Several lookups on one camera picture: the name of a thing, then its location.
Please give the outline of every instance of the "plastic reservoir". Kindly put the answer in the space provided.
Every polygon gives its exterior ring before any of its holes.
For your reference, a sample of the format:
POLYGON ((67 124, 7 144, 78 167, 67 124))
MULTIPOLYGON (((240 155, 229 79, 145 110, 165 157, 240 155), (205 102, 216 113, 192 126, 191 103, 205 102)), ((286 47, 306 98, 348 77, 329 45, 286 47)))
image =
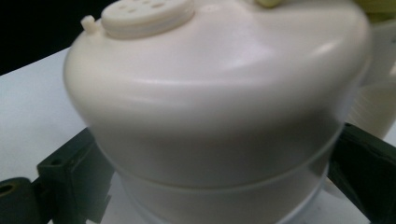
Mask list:
POLYGON ((347 0, 121 0, 82 23, 66 88, 152 223, 295 214, 320 188, 371 54, 347 0))

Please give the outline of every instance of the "white table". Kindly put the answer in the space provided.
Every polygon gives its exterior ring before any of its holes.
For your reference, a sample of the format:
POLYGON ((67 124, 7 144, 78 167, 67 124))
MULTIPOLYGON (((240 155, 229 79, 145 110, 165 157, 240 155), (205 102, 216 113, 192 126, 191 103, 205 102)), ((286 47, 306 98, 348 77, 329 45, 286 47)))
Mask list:
MULTIPOLYGON (((36 165, 85 128, 64 89, 67 49, 0 77, 0 180, 38 177, 36 165)), ((396 125, 386 141, 396 146, 396 125)), ((126 199, 117 175, 103 224, 145 224, 126 199)), ((301 223, 364 224, 367 218, 332 184, 326 184, 301 223)))

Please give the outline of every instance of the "dark background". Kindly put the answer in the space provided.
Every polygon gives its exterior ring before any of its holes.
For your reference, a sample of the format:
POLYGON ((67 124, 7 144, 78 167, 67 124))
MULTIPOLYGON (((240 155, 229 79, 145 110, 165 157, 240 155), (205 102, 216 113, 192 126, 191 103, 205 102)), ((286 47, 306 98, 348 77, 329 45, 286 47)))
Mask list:
POLYGON ((0 76, 70 47, 86 15, 115 0, 21 0, 0 4, 0 76))

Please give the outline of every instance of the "bolt hole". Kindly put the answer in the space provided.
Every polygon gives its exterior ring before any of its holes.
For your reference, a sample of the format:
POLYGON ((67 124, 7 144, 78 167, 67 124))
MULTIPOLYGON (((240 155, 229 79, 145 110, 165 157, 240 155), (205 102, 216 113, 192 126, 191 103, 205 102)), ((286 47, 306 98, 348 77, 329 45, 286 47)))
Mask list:
POLYGON ((157 8, 157 7, 163 7, 165 5, 165 3, 158 3, 158 4, 155 4, 155 5, 152 5, 151 7, 152 8, 157 8))
POLYGON ((7 184, 0 187, 0 195, 7 194, 14 189, 14 186, 7 184))
POLYGON ((59 159, 56 159, 56 160, 53 160, 50 164, 51 164, 51 165, 61 165, 61 164, 62 164, 62 161, 59 160, 59 159))

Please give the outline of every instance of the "perforated cap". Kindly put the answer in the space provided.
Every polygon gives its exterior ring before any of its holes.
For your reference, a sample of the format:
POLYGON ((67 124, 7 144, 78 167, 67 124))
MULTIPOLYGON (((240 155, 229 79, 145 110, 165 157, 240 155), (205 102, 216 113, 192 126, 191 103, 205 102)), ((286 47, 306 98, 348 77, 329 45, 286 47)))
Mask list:
POLYGON ((192 15, 192 0, 121 0, 103 10, 102 25, 114 37, 141 37, 173 29, 192 15))

